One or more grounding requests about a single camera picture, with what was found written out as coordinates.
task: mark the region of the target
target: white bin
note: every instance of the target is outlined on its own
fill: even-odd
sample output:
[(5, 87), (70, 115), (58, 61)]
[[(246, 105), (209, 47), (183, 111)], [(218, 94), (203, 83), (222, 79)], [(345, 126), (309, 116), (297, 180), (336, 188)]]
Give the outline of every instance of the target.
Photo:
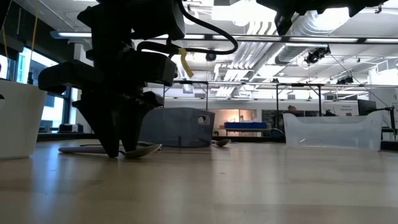
[(47, 92), (0, 80), (0, 159), (33, 154)]
[(380, 150), (382, 111), (367, 116), (295, 117), (284, 114), (288, 147)]

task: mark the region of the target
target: gray basket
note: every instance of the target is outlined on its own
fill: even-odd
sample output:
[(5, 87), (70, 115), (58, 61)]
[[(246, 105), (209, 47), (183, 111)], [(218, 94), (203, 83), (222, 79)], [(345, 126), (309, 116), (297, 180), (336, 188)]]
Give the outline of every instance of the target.
[(152, 110), (142, 122), (139, 140), (172, 147), (207, 147), (214, 119), (214, 113), (195, 108)]

